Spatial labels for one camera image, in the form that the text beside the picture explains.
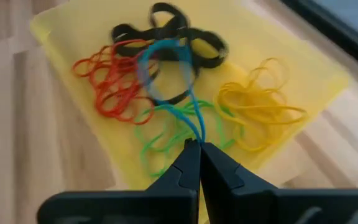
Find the yellow tray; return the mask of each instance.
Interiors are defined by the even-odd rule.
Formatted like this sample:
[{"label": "yellow tray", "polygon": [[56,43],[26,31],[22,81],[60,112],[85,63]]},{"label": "yellow tray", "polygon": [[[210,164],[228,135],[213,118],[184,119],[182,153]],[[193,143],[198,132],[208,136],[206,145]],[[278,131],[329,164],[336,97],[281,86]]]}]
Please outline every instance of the yellow tray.
[{"label": "yellow tray", "polygon": [[[60,79],[80,107],[101,145],[108,151],[111,162],[120,168],[120,176],[130,189],[145,189],[154,181],[145,173],[140,163],[142,144],[134,137],[134,126],[99,115],[93,106],[94,94],[90,84],[85,79],[74,76],[71,66],[75,61],[89,57],[101,46],[111,44],[110,31],[118,24],[130,23],[138,29],[149,29],[149,8],[155,2],[158,1],[70,1],[39,14],[30,25],[57,69]],[[198,98],[211,101],[221,84],[231,80],[243,82],[246,73],[258,66],[263,59],[278,57],[290,66],[291,79],[283,92],[287,95],[289,104],[306,109],[310,118],[288,127],[282,137],[266,150],[249,153],[234,146],[226,151],[250,170],[257,170],[268,161],[347,85],[347,75],[337,63],[283,29],[253,15],[242,6],[240,0],[170,2],[190,18],[191,26],[219,34],[229,46],[229,56],[223,66],[201,69],[200,78],[195,85]],[[173,63],[165,64],[168,67],[178,66]],[[169,69],[164,71],[155,81],[164,95],[173,96],[184,89],[185,84],[179,72],[172,73]],[[208,122],[211,119],[208,117],[210,112],[203,112],[207,117],[207,140],[217,142],[214,123]],[[147,134],[161,131],[166,117],[164,112],[157,113],[150,124],[142,129],[147,129]],[[171,161],[181,147],[183,146],[174,150]],[[159,166],[161,159],[153,159],[154,164]],[[200,221],[205,220],[205,208],[201,207]]]}]

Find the rubber band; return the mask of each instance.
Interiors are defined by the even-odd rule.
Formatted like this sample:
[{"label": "rubber band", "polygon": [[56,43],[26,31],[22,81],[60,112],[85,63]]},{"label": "rubber band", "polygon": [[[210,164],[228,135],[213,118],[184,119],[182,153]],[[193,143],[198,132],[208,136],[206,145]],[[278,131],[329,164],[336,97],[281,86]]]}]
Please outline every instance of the rubber band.
[{"label": "rubber band", "polygon": [[[149,76],[145,75],[145,73],[146,73],[145,65],[149,61],[149,58],[152,55],[152,53],[154,53],[158,49],[173,49],[178,54],[178,58],[181,61],[186,62],[188,65],[191,65],[191,55],[190,55],[190,51],[188,50],[187,46],[180,47],[177,40],[159,40],[159,41],[156,41],[154,44],[150,45],[149,48],[140,57],[139,70],[137,73],[139,80],[142,80],[144,83],[149,83],[148,85],[145,86],[149,95],[151,95],[160,105],[164,105],[165,104],[164,101],[158,100],[160,98],[160,94],[158,93],[158,91],[155,88],[153,88],[152,83],[149,82]],[[189,92],[189,95],[191,96],[191,100],[194,104],[195,112],[196,112],[196,115],[197,115],[197,118],[198,118],[198,121],[199,121],[199,124],[201,127],[201,136],[197,130],[197,127],[186,116],[184,116],[180,111],[176,110],[172,105],[168,105],[166,107],[166,110],[169,111],[171,114],[173,114],[178,119],[183,120],[194,132],[198,142],[205,142],[206,133],[205,133],[204,119],[200,113],[200,109],[197,104],[197,99],[193,93],[192,86],[190,83],[190,78],[189,78],[188,74],[189,74],[189,71],[185,70],[185,79],[189,85],[188,92]]]},{"label": "rubber band", "polygon": [[[263,150],[269,145],[273,144],[280,136],[281,133],[274,133],[274,129],[284,125],[291,125],[304,121],[308,113],[306,110],[287,105],[287,98],[281,92],[281,88],[287,83],[289,77],[284,77],[280,83],[278,75],[267,65],[270,62],[277,62],[281,67],[282,75],[289,73],[288,67],[277,58],[268,58],[260,63],[260,65],[251,70],[248,76],[247,85],[244,86],[240,83],[229,82],[225,83],[219,89],[218,94],[214,97],[213,103],[216,111],[226,120],[235,124],[233,129],[233,138],[236,143],[246,151],[259,151]],[[274,87],[260,89],[256,83],[262,72],[266,71],[272,78]],[[236,95],[237,103],[230,102],[229,95]],[[230,110],[234,116],[228,116],[223,108]],[[300,114],[298,118],[288,119],[288,111],[294,111]],[[265,131],[256,128],[252,123],[263,126]],[[242,140],[241,127],[247,130],[248,133],[253,133],[260,144],[258,146],[250,146]]]},{"label": "rubber band", "polygon": [[[211,103],[208,103],[207,101],[198,100],[198,104],[199,104],[200,108],[209,108],[209,109],[215,110],[214,105],[211,104]],[[165,110],[167,106],[169,106],[169,105],[156,106],[154,108],[154,111]],[[181,111],[183,114],[185,114],[187,116],[196,116],[196,113],[194,111],[194,105],[193,105],[192,102],[187,103],[183,107],[175,106],[175,109],[178,110],[178,111]],[[151,113],[151,112],[152,112],[152,110],[150,110],[150,109],[145,110],[142,114],[140,114],[137,117],[136,120],[139,120],[142,115],[145,115],[145,114]],[[230,114],[230,112],[228,110],[224,110],[224,112],[227,113],[228,115],[232,116],[232,114]],[[169,164],[167,164],[167,161],[168,161],[168,157],[170,155],[170,150],[174,145],[183,144],[184,140],[194,136],[194,133],[192,132],[192,130],[188,126],[180,125],[180,120],[176,119],[175,120],[175,125],[173,127],[173,132],[174,132],[173,136],[170,139],[168,139],[163,146],[154,147],[154,144],[159,139],[161,139],[164,134],[168,133],[167,124],[168,124],[168,120],[167,120],[167,122],[164,122],[162,132],[157,134],[151,140],[146,140],[144,138],[139,126],[135,127],[135,135],[136,135],[136,137],[138,139],[140,139],[140,141],[144,144],[144,146],[143,146],[143,148],[142,148],[142,150],[140,152],[140,159],[141,159],[142,164],[144,165],[146,171],[148,172],[148,174],[150,174],[151,177],[159,177],[159,176],[161,176],[166,171],[166,169],[169,167]],[[222,121],[220,116],[216,116],[216,129],[217,129],[218,134],[220,136],[220,143],[219,143],[218,147],[221,150],[225,150],[225,149],[229,148],[230,146],[232,146],[234,144],[233,139],[230,139],[230,140],[226,139],[226,137],[225,137],[225,135],[223,133],[223,121]],[[149,151],[154,152],[154,153],[163,153],[163,154],[165,154],[164,165],[160,170],[155,171],[155,172],[151,171],[151,168],[149,166],[149,162],[146,159],[146,154]]]},{"label": "rubber band", "polygon": [[[74,63],[73,72],[79,77],[88,78],[96,95],[94,106],[101,115],[116,118],[118,121],[141,125],[148,122],[153,116],[153,113],[150,113],[149,117],[144,121],[135,122],[137,107],[135,105],[130,106],[131,102],[134,100],[147,100],[150,102],[151,108],[154,107],[152,100],[145,96],[138,96],[143,84],[138,81],[135,72],[137,71],[137,60],[143,52],[139,52],[134,57],[116,56],[116,48],[118,46],[136,42],[147,44],[144,40],[136,39],[123,41],[110,46],[103,46],[99,52],[93,54],[90,58],[81,59]],[[78,67],[83,63],[86,64],[86,71],[85,73],[79,73]],[[106,72],[103,73],[101,81],[97,81],[96,74],[101,70],[106,70]],[[134,76],[132,80],[122,80],[131,73]],[[151,82],[157,76],[157,73],[158,71],[151,74],[148,82]],[[112,107],[105,108],[106,102],[113,98],[116,99],[117,102]],[[132,114],[129,117],[123,117],[122,114],[130,107],[132,108]]]}]

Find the blue rubber band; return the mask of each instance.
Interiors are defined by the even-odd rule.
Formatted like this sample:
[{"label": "blue rubber band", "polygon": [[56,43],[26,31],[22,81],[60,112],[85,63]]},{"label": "blue rubber band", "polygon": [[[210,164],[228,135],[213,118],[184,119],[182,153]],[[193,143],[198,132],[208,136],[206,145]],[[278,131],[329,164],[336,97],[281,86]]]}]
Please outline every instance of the blue rubber band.
[{"label": "blue rubber band", "polygon": [[[154,88],[153,84],[151,83],[151,80],[149,78],[148,73],[148,63],[149,58],[152,56],[152,54],[159,50],[159,49],[173,49],[175,53],[178,55],[178,59],[181,61],[186,62],[189,66],[186,66],[185,70],[185,79],[188,82],[189,85],[189,95],[191,97],[191,101],[194,104],[195,113],[197,115],[198,121],[200,123],[201,127],[201,136],[200,133],[197,130],[197,127],[188,119],[185,115],[183,115],[180,111],[176,110],[172,105],[166,104],[166,102],[158,100],[160,97],[160,93]],[[205,142],[205,124],[203,116],[201,115],[200,108],[197,103],[196,96],[193,93],[191,84],[190,84],[190,76],[191,73],[191,54],[188,46],[180,46],[179,41],[167,39],[167,40],[158,40],[154,44],[150,45],[148,49],[141,55],[139,59],[139,69],[137,72],[139,80],[141,80],[143,83],[145,83],[145,87],[147,92],[156,100],[156,102],[160,105],[166,105],[167,111],[169,111],[171,114],[176,116],[178,119],[184,121],[194,132],[196,135],[198,142]]]}]

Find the pile of rubber bands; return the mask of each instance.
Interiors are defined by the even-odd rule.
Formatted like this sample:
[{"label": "pile of rubber bands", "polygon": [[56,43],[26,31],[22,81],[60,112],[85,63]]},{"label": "pile of rubber bands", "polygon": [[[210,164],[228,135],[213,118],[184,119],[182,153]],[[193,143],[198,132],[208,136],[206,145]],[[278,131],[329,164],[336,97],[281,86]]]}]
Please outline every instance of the pile of rubber bands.
[{"label": "pile of rubber bands", "polygon": [[[168,12],[173,17],[162,27],[157,26],[154,17],[156,12]],[[267,64],[277,62],[276,58],[263,61],[260,66],[250,72],[247,85],[241,83],[226,83],[214,97],[213,104],[199,100],[193,93],[193,84],[197,80],[201,68],[215,68],[226,59],[228,50],[224,41],[215,33],[190,27],[189,21],[177,7],[164,2],[156,3],[151,7],[149,15],[149,30],[137,30],[129,24],[119,24],[111,32],[112,45],[102,47],[89,58],[81,59],[73,65],[73,71],[82,78],[87,78],[94,89],[96,110],[103,116],[117,119],[118,121],[137,125],[136,136],[143,142],[140,158],[151,176],[162,175],[169,164],[165,164],[158,171],[152,171],[147,160],[147,153],[163,153],[168,157],[170,149],[176,144],[183,144],[187,138],[195,137],[199,143],[205,142],[206,130],[201,108],[209,108],[216,112],[216,129],[220,135],[219,148],[225,149],[235,142],[247,151],[265,149],[271,145],[279,135],[263,134],[254,128],[251,123],[259,123],[270,129],[272,126],[283,126],[303,121],[307,113],[301,108],[287,106],[285,95],[280,91],[282,84],[278,83],[277,76]],[[191,42],[195,39],[204,40],[218,52],[218,56],[206,58],[195,52]],[[138,43],[140,47],[128,46]],[[163,100],[162,95],[154,87],[153,81],[159,74],[161,61],[178,61],[183,64],[183,77],[188,86],[187,90],[171,99]],[[85,66],[85,72],[79,72],[79,66]],[[103,72],[103,78],[98,81],[96,76]],[[275,81],[273,88],[257,88],[257,79],[262,73],[267,72]],[[142,88],[147,90],[147,96],[140,96]],[[179,102],[190,97],[190,102],[184,106],[176,106]],[[282,102],[261,103],[258,98],[279,97]],[[106,102],[114,99],[115,104],[107,108]],[[150,108],[139,112],[135,100],[146,100]],[[132,114],[124,116],[124,112],[130,108]],[[177,119],[174,127],[174,135],[162,147],[155,147],[154,143],[166,133],[163,130],[152,139],[143,137],[139,126],[152,119],[155,111],[166,110]],[[300,113],[299,118],[286,117],[288,110]],[[190,119],[196,116],[200,130],[198,131]],[[235,124],[233,139],[226,139],[224,135],[223,119]],[[243,136],[249,132],[257,133],[260,138],[258,146],[249,146],[243,140]]]}]

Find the wooden surface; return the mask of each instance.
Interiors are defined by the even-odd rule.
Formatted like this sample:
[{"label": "wooden surface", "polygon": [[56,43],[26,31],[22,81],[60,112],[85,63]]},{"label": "wooden surface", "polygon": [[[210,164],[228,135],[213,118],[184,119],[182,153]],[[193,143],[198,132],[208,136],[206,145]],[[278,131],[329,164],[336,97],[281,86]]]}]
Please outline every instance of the wooden surface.
[{"label": "wooden surface", "polygon": [[[29,20],[65,0],[0,0],[0,223],[35,223],[63,190],[124,189],[81,113],[53,75]],[[358,63],[276,1],[245,1],[349,69],[348,90],[259,175],[286,187],[358,187]]]}]

